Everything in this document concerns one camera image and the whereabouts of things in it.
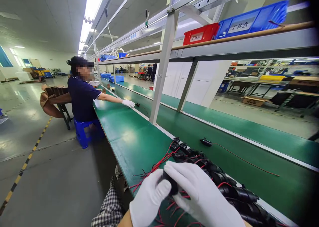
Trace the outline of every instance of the blue plastic stool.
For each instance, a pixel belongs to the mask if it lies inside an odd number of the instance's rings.
[[[79,141],[82,149],[86,149],[89,146],[89,142],[92,141],[92,136],[89,135],[88,137],[86,136],[86,133],[84,131],[84,128],[88,127],[90,124],[94,124],[97,128],[97,133],[98,136],[102,137],[104,136],[104,132],[102,130],[101,124],[98,119],[95,119],[93,121],[88,121],[88,122],[78,122],[74,119],[74,126],[75,126],[75,133],[76,133],[76,138]]]
[[[221,83],[219,89],[222,90],[222,91],[221,91],[222,93],[225,92],[225,91],[227,91],[228,85],[229,85],[229,82],[227,82],[227,83]]]

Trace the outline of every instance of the blue plastic bin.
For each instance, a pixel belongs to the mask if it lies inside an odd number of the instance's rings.
[[[126,57],[127,53],[119,53],[119,58]]]
[[[106,79],[108,79],[111,76],[110,73],[100,73],[100,75],[102,78],[106,78]]]
[[[100,61],[105,61],[105,60],[107,60],[107,59],[115,59],[115,58],[116,58],[116,57],[113,56],[113,55],[108,55],[108,54],[106,54],[106,55],[101,55]]]
[[[114,83],[114,76],[109,76],[109,81]],[[116,75],[116,82],[124,82],[124,76]]]
[[[215,39],[243,35],[277,28],[269,21],[280,24],[285,21],[289,0],[283,0],[219,22]]]

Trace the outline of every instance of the yellow bin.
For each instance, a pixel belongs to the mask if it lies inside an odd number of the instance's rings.
[[[285,76],[277,76],[277,75],[262,75],[260,80],[269,80],[269,81],[281,81],[285,78]]]

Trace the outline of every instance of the blue polo shirt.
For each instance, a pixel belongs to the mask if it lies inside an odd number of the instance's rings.
[[[78,77],[70,77],[67,85],[72,98],[72,112],[75,120],[84,122],[97,119],[93,100],[96,100],[102,92]]]

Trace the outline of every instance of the yellow and black floor tape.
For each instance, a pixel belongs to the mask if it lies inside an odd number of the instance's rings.
[[[8,112],[12,111],[13,109],[17,108],[18,106],[20,106],[22,103],[24,103],[25,101],[27,101],[30,97],[26,98],[23,102],[19,103],[17,106],[11,108],[10,110],[4,111],[5,114],[7,114]]]
[[[9,202],[9,200],[10,200],[10,198],[11,198],[13,192],[14,192],[14,189],[17,187],[17,185],[18,185],[18,183],[19,183],[19,181],[20,181],[20,179],[21,179],[21,176],[22,176],[23,173],[24,173],[24,170],[27,168],[27,165],[28,165],[28,163],[29,163],[31,157],[33,156],[34,151],[37,149],[37,147],[38,147],[38,145],[39,145],[39,143],[40,143],[40,140],[42,139],[44,133],[46,132],[46,130],[47,130],[47,128],[48,128],[48,126],[49,126],[51,120],[52,120],[52,117],[50,117],[48,123],[46,124],[46,127],[43,129],[43,132],[41,133],[40,137],[38,138],[37,143],[34,145],[34,147],[33,147],[32,151],[31,151],[31,153],[29,154],[28,158],[26,159],[25,163],[23,164],[23,166],[22,166],[22,168],[21,168],[21,170],[20,170],[20,172],[19,172],[19,174],[18,174],[18,177],[17,177],[16,180],[14,181],[14,183],[13,183],[13,185],[12,185],[12,187],[11,187],[11,189],[10,189],[10,191],[9,191],[9,193],[8,193],[8,195],[7,195],[7,197],[6,197],[6,199],[4,200],[4,202],[3,202],[3,204],[2,204],[2,206],[1,206],[1,208],[0,208],[0,216],[2,215],[4,209],[6,208],[6,205],[7,205],[7,203]]]
[[[262,109],[259,109],[259,108],[248,107],[248,106],[245,106],[245,105],[242,105],[242,104],[239,104],[239,103],[232,103],[232,102],[225,101],[225,100],[220,100],[220,99],[214,99],[214,100],[218,100],[218,101],[225,102],[225,103],[230,103],[230,104],[235,104],[235,105],[238,105],[238,106],[243,106],[245,108],[256,109],[256,110],[264,112],[264,113],[270,113],[270,114],[274,114],[274,115],[277,115],[277,116],[283,116],[283,117],[287,117],[287,118],[291,118],[291,119],[296,119],[296,120],[307,122],[307,123],[313,123],[313,122],[302,120],[302,119],[299,119],[299,118],[295,118],[295,117],[291,117],[291,116],[285,116],[285,115],[282,115],[282,114],[279,114],[279,113],[273,113],[273,112],[265,111],[265,110],[262,110]]]

